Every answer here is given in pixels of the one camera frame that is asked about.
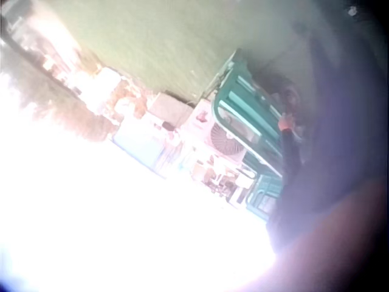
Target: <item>man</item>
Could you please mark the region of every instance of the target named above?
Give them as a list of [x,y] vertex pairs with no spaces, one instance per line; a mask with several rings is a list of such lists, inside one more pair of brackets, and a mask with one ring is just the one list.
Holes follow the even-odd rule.
[[[286,183],[267,225],[278,260],[253,285],[261,291],[354,291],[384,279],[371,267],[387,260],[388,89],[353,30],[339,26],[336,68],[309,37],[319,109],[312,154],[301,165],[293,144],[284,147]],[[280,120],[284,142],[292,137],[291,119]]]

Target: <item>blurry object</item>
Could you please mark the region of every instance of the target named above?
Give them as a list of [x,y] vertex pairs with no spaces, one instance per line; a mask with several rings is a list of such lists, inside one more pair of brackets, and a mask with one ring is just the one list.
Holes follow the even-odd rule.
[[356,6],[351,6],[349,9],[348,9],[348,12],[349,16],[356,16],[357,13],[358,13],[358,9]]
[[[224,116],[233,127],[242,132],[242,135],[245,135],[248,139],[253,138],[250,129],[244,128],[228,113],[224,113]],[[234,169],[242,163],[246,149],[215,124],[215,120],[212,117],[211,103],[208,100],[200,100],[181,129],[187,139],[193,141],[198,147],[207,149],[209,153],[216,154],[225,163],[230,164],[231,168]]]
[[193,108],[175,97],[160,92],[148,111],[175,128],[179,128],[189,118]]
[[32,13],[32,2],[30,0],[8,0],[1,3],[1,15],[7,20],[9,34],[12,34]]
[[121,80],[122,77],[118,73],[103,68],[81,93],[80,99],[93,113],[103,114],[106,102]]
[[225,155],[235,155],[243,151],[243,146],[233,137],[229,136],[217,123],[211,130],[213,146]]

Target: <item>bright light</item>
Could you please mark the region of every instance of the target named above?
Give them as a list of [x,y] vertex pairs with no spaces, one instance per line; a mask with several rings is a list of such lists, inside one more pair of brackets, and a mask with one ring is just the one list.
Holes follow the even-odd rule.
[[247,212],[28,116],[1,123],[0,277],[16,291],[225,291],[271,265]]

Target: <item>green metal frame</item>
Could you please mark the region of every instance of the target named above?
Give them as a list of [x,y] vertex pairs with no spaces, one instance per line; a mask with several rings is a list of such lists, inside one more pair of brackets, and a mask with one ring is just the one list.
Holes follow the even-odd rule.
[[[280,132],[278,130],[278,111],[269,102],[265,91],[259,92],[252,84],[247,64],[237,50],[217,75],[220,78],[218,92],[212,103],[215,121],[228,134],[240,142],[261,164],[268,166],[281,177],[282,154]],[[224,120],[219,108],[228,111],[260,137],[260,143],[254,144],[240,134]],[[279,163],[273,163],[274,157]]]

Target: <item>air conditioner unit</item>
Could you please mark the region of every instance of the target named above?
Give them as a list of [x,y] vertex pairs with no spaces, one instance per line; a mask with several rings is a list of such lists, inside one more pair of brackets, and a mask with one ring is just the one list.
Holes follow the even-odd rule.
[[[221,116],[249,141],[254,139],[255,134],[227,111],[223,110]],[[206,148],[235,165],[242,163],[247,152],[238,141],[215,122],[211,103],[206,99],[200,100],[186,123],[181,126],[181,133],[187,139],[191,139],[195,146]]]

